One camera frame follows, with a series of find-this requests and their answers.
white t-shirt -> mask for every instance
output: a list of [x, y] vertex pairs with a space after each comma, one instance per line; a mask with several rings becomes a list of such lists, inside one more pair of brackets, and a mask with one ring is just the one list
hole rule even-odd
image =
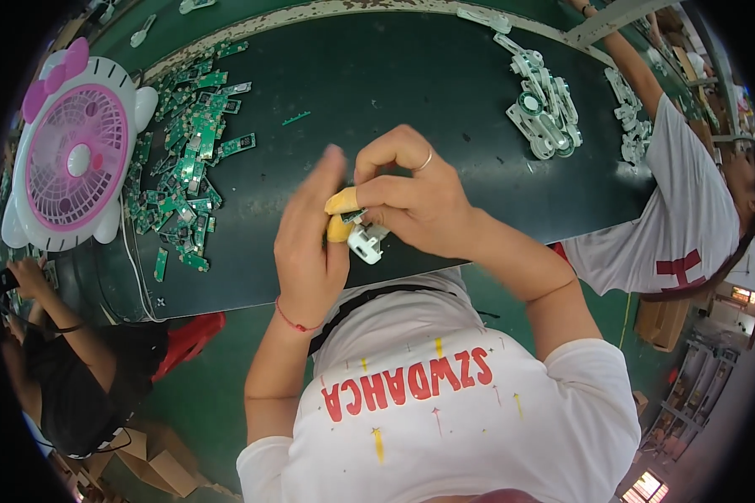
[[724, 178], [665, 94], [646, 165], [657, 188], [640, 218], [563, 243], [576, 275], [599, 296], [693, 287], [738, 247], [738, 213]]
[[693, 66], [693, 71], [696, 73], [697, 79], [704, 79], [708, 75], [705, 73], [705, 60], [702, 59], [702, 56], [696, 54], [695, 52], [687, 52], [687, 60], [691, 62], [691, 66]]
[[[442, 283], [432, 276], [397, 283]], [[498, 488], [609, 501], [640, 439], [621, 352], [584, 339], [540, 362], [445, 287], [456, 295], [387, 294], [339, 325], [294, 437], [238, 457], [244, 501], [415, 503]]]

red stool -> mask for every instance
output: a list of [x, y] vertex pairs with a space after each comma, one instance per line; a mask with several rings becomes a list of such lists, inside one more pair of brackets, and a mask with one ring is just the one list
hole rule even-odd
[[159, 364], [157, 373], [151, 377], [151, 382], [159, 381], [162, 377], [183, 361], [190, 361], [204, 348], [226, 325], [226, 315], [223, 312], [213, 312], [194, 317], [187, 325], [168, 331], [168, 354]]

factory floor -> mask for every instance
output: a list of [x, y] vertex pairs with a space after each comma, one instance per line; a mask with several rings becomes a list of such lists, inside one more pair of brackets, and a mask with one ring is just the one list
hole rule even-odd
[[[510, 297], [479, 267], [465, 266], [462, 275], [473, 306], [499, 315], [497, 319], [484, 316], [486, 326], [510, 334], [533, 352], [534, 340], [523, 304]], [[671, 387], [669, 373], [681, 364], [686, 345], [680, 341], [673, 353], [656, 351], [633, 331], [637, 296], [628, 298], [614, 290], [599, 297], [586, 285], [583, 288], [601, 334], [623, 350], [632, 389], [642, 391], [649, 400], [640, 417], [641, 427], [648, 428]], [[210, 483], [228, 488], [234, 494], [241, 493], [235, 459], [246, 440], [243, 383], [272, 313], [273, 306], [227, 312], [224, 329], [198, 357], [182, 363], [158, 382], [137, 414], [170, 425], [198, 458], [199, 469]], [[306, 382], [310, 375], [308, 366]], [[130, 503], [159, 503], [175, 498], [141, 482], [117, 456], [104, 470], [103, 478]], [[221, 491], [217, 487], [198, 488], [186, 501], [236, 500]]]

red letter print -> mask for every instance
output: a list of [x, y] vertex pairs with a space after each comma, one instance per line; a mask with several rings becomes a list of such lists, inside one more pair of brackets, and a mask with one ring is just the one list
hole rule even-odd
[[352, 379], [347, 379], [341, 384], [342, 393], [347, 389], [352, 391], [352, 403], [347, 406], [347, 412], [349, 412], [349, 415], [361, 414], [361, 390]]
[[431, 360], [431, 388], [433, 389], [433, 396], [439, 396], [439, 380], [445, 377], [450, 382], [450, 386], [453, 387], [453, 391], [461, 389], [461, 384], [456, 379], [453, 369], [450, 368], [450, 362], [447, 357]]
[[427, 383], [425, 368], [422, 362], [415, 363], [408, 368], [408, 390], [417, 400], [427, 400], [431, 397], [431, 387]]
[[341, 420], [341, 401], [338, 396], [338, 383], [332, 385], [332, 391], [328, 394], [326, 388], [322, 388], [322, 396], [324, 397], [324, 405], [328, 407], [328, 414], [332, 422], [338, 423]]
[[490, 384], [492, 382], [492, 370], [489, 370], [489, 366], [486, 365], [486, 362], [484, 361], [484, 358], [486, 357], [486, 351], [484, 351], [483, 347], [476, 347], [473, 349], [471, 354], [473, 355], [473, 360], [476, 361], [476, 363], [482, 370], [476, 376], [478, 377], [478, 382], [483, 385]]
[[469, 388], [476, 385], [476, 380], [470, 377], [470, 353], [462, 351], [454, 355], [461, 362], [461, 386]]
[[673, 288], [662, 288], [663, 291], [684, 290], [685, 288], [697, 287], [705, 282], [705, 276], [698, 277], [690, 283], [685, 276], [685, 271], [691, 269], [697, 264], [702, 263], [702, 257], [699, 256], [699, 250], [694, 249], [685, 258], [678, 258], [672, 261], [657, 261], [658, 275], [672, 275], [677, 277], [678, 285]]
[[403, 367], [397, 367], [394, 371], [394, 377], [391, 377], [388, 370], [383, 371], [385, 384], [389, 387], [391, 399], [397, 405], [403, 405], [406, 402], [406, 383], [403, 382]]
[[377, 400], [377, 406], [381, 409], [387, 408], [389, 403], [385, 400], [385, 388], [383, 387], [383, 378], [379, 373], [372, 376], [372, 383], [370, 384], [369, 377], [361, 377], [361, 387], [364, 389], [364, 399], [366, 400], [366, 408], [369, 410], [375, 410], [375, 400]]

black strap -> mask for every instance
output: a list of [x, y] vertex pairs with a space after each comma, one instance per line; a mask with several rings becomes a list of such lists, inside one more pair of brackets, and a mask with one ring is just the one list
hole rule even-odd
[[375, 288], [374, 290], [367, 290], [357, 297], [352, 297], [350, 300], [343, 303], [338, 308], [338, 313], [333, 316], [332, 319], [324, 325], [324, 327], [322, 327], [322, 333], [311, 339], [311, 347], [309, 347], [307, 350], [308, 357], [310, 357], [313, 353], [319, 351], [319, 349], [322, 347], [322, 344], [324, 344], [324, 341], [327, 340], [328, 337], [330, 337], [330, 332], [332, 332], [332, 329], [335, 328], [339, 323], [341, 323], [344, 318], [349, 316], [350, 313], [355, 311], [358, 307], [361, 307], [364, 304], [368, 303], [370, 300], [384, 294], [390, 294], [395, 291], [420, 290], [443, 291], [439, 288], [424, 287], [423, 285], [389, 285], [387, 287]]

